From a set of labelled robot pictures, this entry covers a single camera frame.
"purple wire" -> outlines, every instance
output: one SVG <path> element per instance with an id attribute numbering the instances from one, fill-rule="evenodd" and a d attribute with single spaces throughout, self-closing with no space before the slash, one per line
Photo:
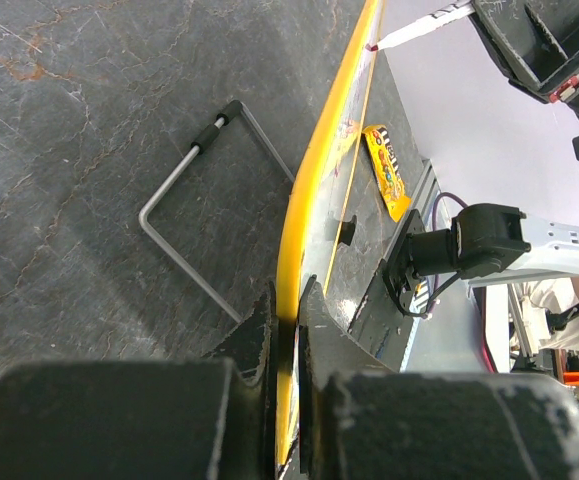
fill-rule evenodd
<path id="1" fill-rule="evenodd" d="M 440 200 L 442 200 L 443 198 L 450 198 L 451 200 L 453 200 L 454 202 L 456 202 L 458 205 L 460 205 L 462 208 L 467 208 L 467 203 L 460 198 L 458 195 L 454 195 L 453 193 L 449 193 L 449 192 L 440 192 L 438 194 L 438 196 L 436 197 L 436 199 L 433 201 L 433 209 L 431 211 L 431 229 L 435 232 L 438 229 L 438 205 L 440 205 Z M 433 289 L 431 290 L 431 292 L 429 293 L 429 295 L 433 294 L 433 292 L 435 292 L 438 289 L 438 286 L 440 284 L 440 275 L 434 275 L 433 277 Z M 431 305 L 429 305 L 429 308 L 427 308 L 427 314 L 430 315 L 431 313 L 433 313 L 433 309 L 436 307 L 436 301 L 434 301 Z"/>

